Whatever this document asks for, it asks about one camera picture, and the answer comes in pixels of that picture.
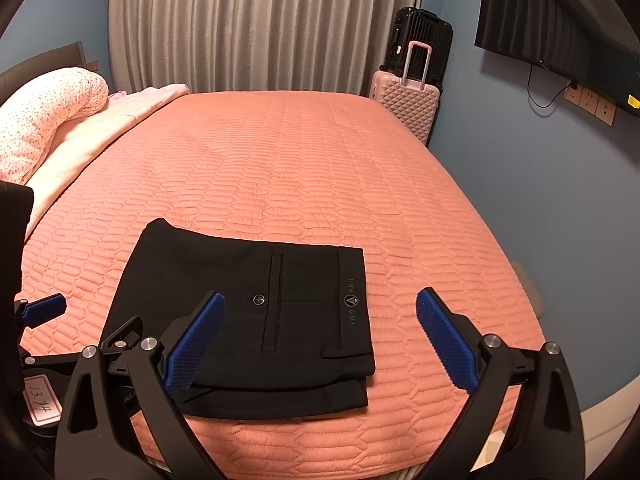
floral pillow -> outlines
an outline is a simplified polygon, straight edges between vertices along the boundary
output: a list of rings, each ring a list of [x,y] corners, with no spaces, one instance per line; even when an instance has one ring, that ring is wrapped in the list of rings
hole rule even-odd
[[[19,88],[0,107],[0,180],[24,184],[44,162],[60,124],[99,112],[109,91],[84,68],[48,72]]]

label sticker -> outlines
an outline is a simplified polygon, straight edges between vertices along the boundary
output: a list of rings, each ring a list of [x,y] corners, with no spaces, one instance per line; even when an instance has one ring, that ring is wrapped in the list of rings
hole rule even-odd
[[[60,420],[62,406],[46,375],[34,375],[24,378],[24,400],[31,420],[36,426],[44,426]]]

black folded trousers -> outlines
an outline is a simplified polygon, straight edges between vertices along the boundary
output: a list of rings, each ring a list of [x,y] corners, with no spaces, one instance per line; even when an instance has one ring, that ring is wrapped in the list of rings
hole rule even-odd
[[[210,290],[226,317],[191,388],[188,415],[268,419],[367,405],[374,373],[362,250],[217,238],[156,219],[143,230],[102,330],[132,316],[159,337]]]

gray curtain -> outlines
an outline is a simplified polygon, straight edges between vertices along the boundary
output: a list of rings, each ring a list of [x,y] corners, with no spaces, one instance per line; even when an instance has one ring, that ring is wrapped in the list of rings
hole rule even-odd
[[[416,0],[109,0],[118,90],[366,94],[392,17]]]

black suitcase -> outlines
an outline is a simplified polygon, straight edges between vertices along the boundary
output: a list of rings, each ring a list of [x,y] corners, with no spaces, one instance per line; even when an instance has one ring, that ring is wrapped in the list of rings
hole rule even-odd
[[[392,72],[401,77],[409,42],[415,40],[426,43],[433,49],[426,82],[442,91],[442,80],[449,60],[452,39],[453,27],[450,23],[441,20],[428,10],[404,7],[396,12],[396,17],[391,24],[385,62],[380,66],[380,70]],[[418,81],[422,79],[426,55],[423,49],[414,53],[409,65],[409,78]]]

